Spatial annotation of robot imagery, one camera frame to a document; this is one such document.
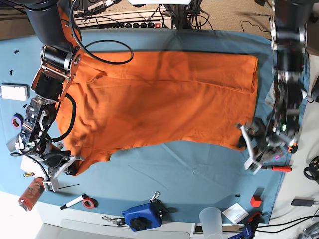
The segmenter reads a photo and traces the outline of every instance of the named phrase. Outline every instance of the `orange shirt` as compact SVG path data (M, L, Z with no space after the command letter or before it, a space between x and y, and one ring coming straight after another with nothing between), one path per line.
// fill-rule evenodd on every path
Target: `orange shirt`
M129 57L97 55L112 61ZM124 65L84 56L68 90L77 114L64 144L85 158L77 162L77 174L118 150L176 140L237 149L241 131L234 125L252 121L257 83L257 58L248 55L135 52ZM61 134L71 112L65 99L57 115Z

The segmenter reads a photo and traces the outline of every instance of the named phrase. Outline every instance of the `purple tape roll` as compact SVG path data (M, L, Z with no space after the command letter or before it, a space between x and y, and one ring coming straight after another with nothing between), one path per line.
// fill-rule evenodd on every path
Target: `purple tape roll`
M14 114L14 116L11 119L11 124L14 128L21 129L23 125L23 116L18 113Z

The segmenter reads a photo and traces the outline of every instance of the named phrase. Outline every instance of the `screwdriver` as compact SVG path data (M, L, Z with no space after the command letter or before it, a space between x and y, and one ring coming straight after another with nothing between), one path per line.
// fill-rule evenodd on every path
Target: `screwdriver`
M262 166L261 168L279 172L290 172L292 170L290 166Z

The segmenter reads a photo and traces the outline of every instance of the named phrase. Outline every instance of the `clear plastic cup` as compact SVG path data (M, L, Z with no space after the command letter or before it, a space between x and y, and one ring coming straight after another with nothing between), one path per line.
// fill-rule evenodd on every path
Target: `clear plastic cup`
M199 214L205 239L223 239L221 211L215 207L202 210Z

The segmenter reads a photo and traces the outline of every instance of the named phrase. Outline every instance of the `blue tablecloth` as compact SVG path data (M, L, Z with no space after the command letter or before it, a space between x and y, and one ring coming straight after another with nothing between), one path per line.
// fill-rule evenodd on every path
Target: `blue tablecloth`
M273 80L270 41L247 33L224 31L190 31L168 29L116 29L84 31L83 42L101 39L122 41L134 50L184 50L248 54L258 58L258 101L255 116L265 120L270 108L264 104ZM35 37L0 41L0 75L2 82L31 84L40 65L41 42ZM121 51L114 43L91 46L95 51ZM306 89L309 74L302 77ZM20 169L21 158L11 157L6 143L18 134L10 124L13 114L25 114L27 102L1 99L0 101L0 190L21 195L31 182ZM58 136L56 123L49 131ZM186 141L123 150L115 153L110 162L92 165L77 177L62 175L61 186L79 183L62 189L60 193L45 192L40 201L64 205L81 193L99 202L91 212L121 215L121 211L146 203L154 191L171 208L168 221L199 222L199 212L209 206L222 211L238 202L249 213L263 211L268 222L284 174L260 170L255 176L246 172L243 163L246 151L237 152L225 147ZM288 163L286 155L276 162ZM259 209L250 206L255 192L262 192ZM81 204L73 208L86 210ZM229 220L223 217L224 223Z

